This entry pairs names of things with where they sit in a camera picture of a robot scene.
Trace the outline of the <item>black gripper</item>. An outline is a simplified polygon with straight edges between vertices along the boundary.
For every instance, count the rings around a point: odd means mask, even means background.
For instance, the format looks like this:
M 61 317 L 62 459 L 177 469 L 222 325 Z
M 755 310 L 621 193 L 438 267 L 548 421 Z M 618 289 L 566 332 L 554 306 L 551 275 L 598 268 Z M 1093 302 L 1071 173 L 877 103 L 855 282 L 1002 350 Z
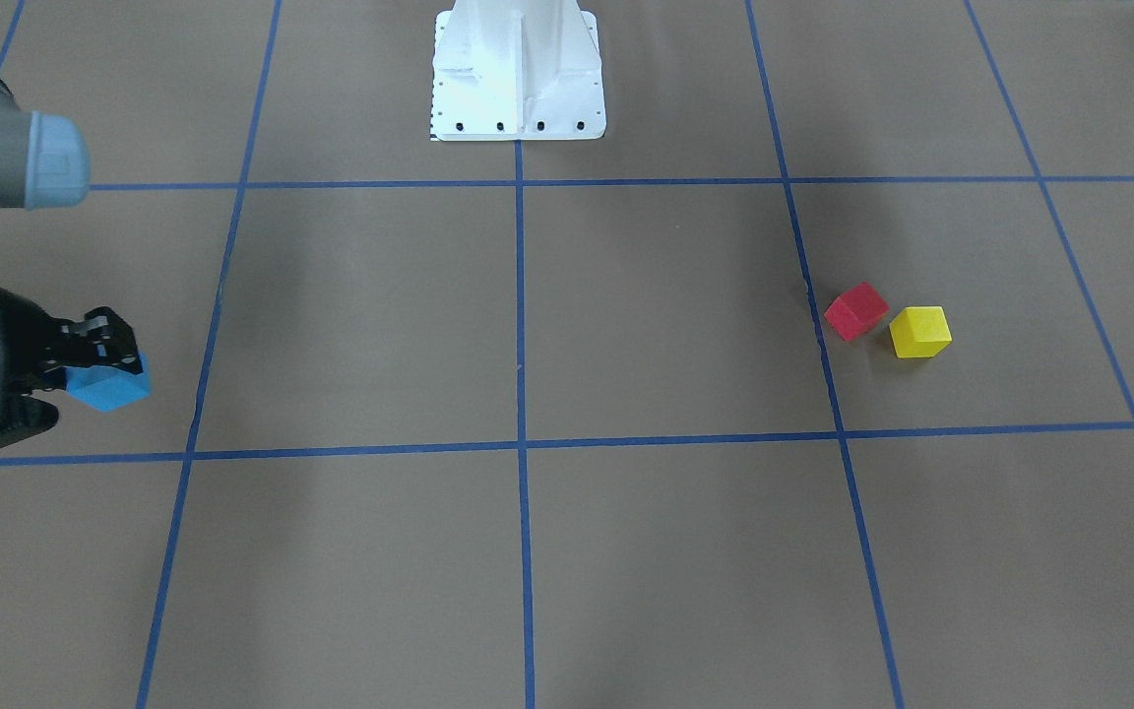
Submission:
M 58 410 L 34 391 L 64 389 L 64 368 L 95 366 L 145 371 L 134 329 L 113 309 L 64 320 L 0 289 L 0 450 L 57 425 Z

